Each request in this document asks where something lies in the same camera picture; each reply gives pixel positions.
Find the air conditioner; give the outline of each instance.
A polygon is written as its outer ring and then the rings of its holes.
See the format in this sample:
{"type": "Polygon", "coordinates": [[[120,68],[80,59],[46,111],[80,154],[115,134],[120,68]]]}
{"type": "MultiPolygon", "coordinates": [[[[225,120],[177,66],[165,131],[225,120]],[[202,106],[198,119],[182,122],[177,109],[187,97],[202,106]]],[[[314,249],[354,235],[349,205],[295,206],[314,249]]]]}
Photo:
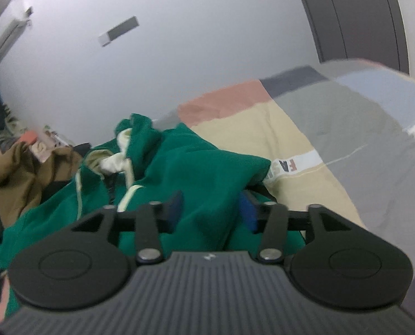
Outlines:
{"type": "Polygon", "coordinates": [[[11,2],[0,16],[0,62],[29,22],[20,5],[17,1],[11,2]]]}

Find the brown garment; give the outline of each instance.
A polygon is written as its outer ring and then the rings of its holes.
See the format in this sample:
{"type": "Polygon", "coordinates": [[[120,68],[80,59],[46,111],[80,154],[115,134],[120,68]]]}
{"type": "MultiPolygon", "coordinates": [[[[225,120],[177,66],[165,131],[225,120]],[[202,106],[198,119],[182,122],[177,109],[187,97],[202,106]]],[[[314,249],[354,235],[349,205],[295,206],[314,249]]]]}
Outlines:
{"type": "Polygon", "coordinates": [[[41,164],[24,142],[14,144],[0,157],[3,227],[11,226],[24,212],[38,206],[49,183],[71,179],[81,161],[82,157],[72,147],[61,147],[41,164]]]}

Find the green hoodie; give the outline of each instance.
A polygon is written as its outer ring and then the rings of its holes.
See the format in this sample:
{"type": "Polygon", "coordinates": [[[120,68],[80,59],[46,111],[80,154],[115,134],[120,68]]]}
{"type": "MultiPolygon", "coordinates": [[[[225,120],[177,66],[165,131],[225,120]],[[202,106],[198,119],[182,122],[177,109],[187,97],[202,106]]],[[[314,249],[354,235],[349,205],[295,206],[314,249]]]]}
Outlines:
{"type": "MultiPolygon", "coordinates": [[[[256,251],[260,237],[247,232],[241,223],[238,195],[248,184],[264,179],[269,160],[218,150],[184,124],[159,132],[152,128],[149,118],[133,114],[119,123],[116,135],[127,128],[132,132],[126,158],[131,163],[136,191],[129,200],[124,199],[126,210],[152,200],[167,201],[177,190],[184,195],[184,210],[175,232],[161,234],[165,255],[173,250],[256,251]]],[[[115,139],[96,147],[85,157],[70,184],[4,231],[0,272],[22,249],[110,202],[99,162],[117,152],[115,139]]],[[[112,195],[114,205],[126,195],[126,182],[124,174],[118,175],[112,195]]],[[[133,237],[131,232],[120,235],[119,248],[127,255],[135,253],[133,237]]],[[[295,252],[303,244],[298,233],[289,239],[292,248],[288,252],[295,252]]],[[[16,308],[11,291],[7,314],[16,308]]]]}

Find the black circular disc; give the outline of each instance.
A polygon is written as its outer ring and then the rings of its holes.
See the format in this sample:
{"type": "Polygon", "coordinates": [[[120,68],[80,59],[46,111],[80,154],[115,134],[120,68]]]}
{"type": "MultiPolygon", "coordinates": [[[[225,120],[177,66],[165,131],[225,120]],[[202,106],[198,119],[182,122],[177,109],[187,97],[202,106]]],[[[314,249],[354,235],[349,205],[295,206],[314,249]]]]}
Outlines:
{"type": "Polygon", "coordinates": [[[129,273],[122,252],[87,232],[52,235],[20,252],[9,267],[11,286],[22,303],[62,311],[107,299],[129,273]]]}
{"type": "Polygon", "coordinates": [[[296,286],[325,305],[368,310],[399,303],[412,280],[409,258],[372,234],[328,232],[290,264],[296,286]]]}

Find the color block bed sheet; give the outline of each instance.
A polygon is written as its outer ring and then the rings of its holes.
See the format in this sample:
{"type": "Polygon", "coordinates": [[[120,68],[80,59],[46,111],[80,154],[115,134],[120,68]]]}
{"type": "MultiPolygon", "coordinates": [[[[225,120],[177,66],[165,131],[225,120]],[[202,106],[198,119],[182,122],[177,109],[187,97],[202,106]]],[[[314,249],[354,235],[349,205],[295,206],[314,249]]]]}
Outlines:
{"type": "Polygon", "coordinates": [[[363,60],[302,66],[206,93],[155,127],[179,122],[271,160],[265,185],[291,210],[320,203],[401,248],[415,316],[415,81],[363,60]]]}

